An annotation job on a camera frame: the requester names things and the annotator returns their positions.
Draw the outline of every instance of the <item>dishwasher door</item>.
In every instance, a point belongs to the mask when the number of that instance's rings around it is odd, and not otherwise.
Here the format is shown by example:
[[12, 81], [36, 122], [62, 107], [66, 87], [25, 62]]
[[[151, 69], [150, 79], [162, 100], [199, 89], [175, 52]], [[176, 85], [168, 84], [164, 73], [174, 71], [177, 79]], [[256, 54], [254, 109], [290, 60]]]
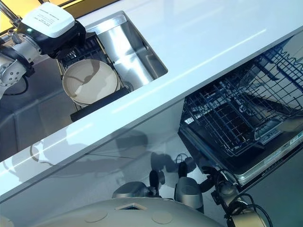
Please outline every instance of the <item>dishwasher door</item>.
[[184, 143], [251, 187], [302, 149], [302, 63], [303, 32], [188, 95]]

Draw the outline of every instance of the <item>white bowl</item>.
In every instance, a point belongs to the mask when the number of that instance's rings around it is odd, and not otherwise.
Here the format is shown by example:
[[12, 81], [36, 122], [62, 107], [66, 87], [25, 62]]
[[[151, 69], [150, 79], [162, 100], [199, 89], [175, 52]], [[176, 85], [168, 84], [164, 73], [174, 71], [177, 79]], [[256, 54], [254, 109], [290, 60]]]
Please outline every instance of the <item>white bowl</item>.
[[120, 87], [115, 72], [109, 65], [94, 59], [72, 64], [62, 80], [65, 93], [77, 104], [89, 105]]

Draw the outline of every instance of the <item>dish rack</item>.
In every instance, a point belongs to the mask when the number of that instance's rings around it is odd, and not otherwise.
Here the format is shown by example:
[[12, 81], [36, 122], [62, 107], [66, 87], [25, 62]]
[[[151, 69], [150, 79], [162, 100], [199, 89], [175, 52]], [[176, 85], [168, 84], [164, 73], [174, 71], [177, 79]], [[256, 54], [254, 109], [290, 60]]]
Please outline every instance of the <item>dish rack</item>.
[[278, 46], [186, 97], [182, 121], [195, 121], [208, 143], [236, 157], [264, 148], [302, 108], [303, 65]]
[[[105, 101], [103, 103], [102, 100], [104, 99], [108, 99], [110, 100], [110, 102], [120, 98], [123, 95], [126, 95], [127, 93], [131, 92], [129, 87], [125, 86], [125, 83], [121, 80], [119, 74], [117, 73], [115, 67], [114, 67], [114, 62], [112, 62], [109, 58], [109, 56], [107, 55], [107, 53], [105, 52], [105, 48], [102, 45], [101, 41], [99, 40], [98, 36], [96, 33], [87, 33], [86, 34], [86, 40], [85, 40], [85, 44], [83, 46], [76, 46], [72, 51], [70, 51], [63, 59], [57, 60], [58, 63], [58, 67], [59, 67], [59, 71], [60, 71], [60, 75], [61, 75], [61, 79], [64, 76], [64, 73], [66, 72], [66, 70], [68, 69], [69, 66], [71, 66], [72, 64], [81, 61], [83, 59], [95, 59], [95, 60], [99, 60], [99, 61], [103, 61], [105, 63], [107, 63], [112, 70], [115, 72], [121, 87], [120, 87], [120, 91], [116, 91], [112, 94], [110, 94], [109, 96], [102, 98], [101, 100], [98, 100], [97, 102], [89, 105], [95, 105], [95, 107], [92, 108], [92, 110], [96, 110], [99, 109], [103, 106], [105, 106], [106, 104], [108, 104], [108, 101]], [[76, 103], [74, 103], [76, 111], [81, 111], [82, 109], [89, 109], [87, 107], [82, 107]], [[87, 113], [85, 113], [85, 115], [93, 112], [93, 111], [86, 111]]]

